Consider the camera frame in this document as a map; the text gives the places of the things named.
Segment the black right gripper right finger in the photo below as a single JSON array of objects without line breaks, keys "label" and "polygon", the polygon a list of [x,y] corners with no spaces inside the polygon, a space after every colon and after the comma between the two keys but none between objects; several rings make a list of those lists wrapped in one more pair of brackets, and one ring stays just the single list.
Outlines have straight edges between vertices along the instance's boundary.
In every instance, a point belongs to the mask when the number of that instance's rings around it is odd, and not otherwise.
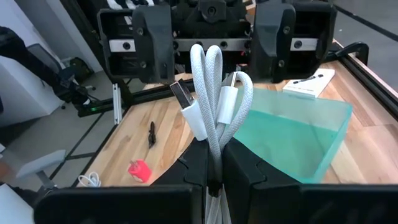
[{"label": "black right gripper right finger", "polygon": [[232,138],[223,183],[233,223],[397,223],[397,186],[302,184]]}]

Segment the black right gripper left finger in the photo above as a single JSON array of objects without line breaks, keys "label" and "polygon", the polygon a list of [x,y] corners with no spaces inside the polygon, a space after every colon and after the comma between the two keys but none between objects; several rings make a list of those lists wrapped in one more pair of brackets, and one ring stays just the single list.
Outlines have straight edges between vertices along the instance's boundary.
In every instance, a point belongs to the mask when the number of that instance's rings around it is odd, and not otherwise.
[{"label": "black right gripper left finger", "polygon": [[150,186],[54,190],[34,207],[34,223],[204,223],[209,150],[193,139]]}]

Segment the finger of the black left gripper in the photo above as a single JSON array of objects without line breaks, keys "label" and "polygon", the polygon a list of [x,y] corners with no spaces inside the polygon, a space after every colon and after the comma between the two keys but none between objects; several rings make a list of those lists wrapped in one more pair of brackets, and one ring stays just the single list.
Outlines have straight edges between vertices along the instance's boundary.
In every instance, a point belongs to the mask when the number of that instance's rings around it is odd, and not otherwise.
[{"label": "finger of the black left gripper", "polygon": [[293,5],[262,2],[256,6],[249,74],[254,82],[287,78],[296,12]]},{"label": "finger of the black left gripper", "polygon": [[132,13],[139,78],[144,83],[174,81],[174,46],[171,8],[140,6]]}]

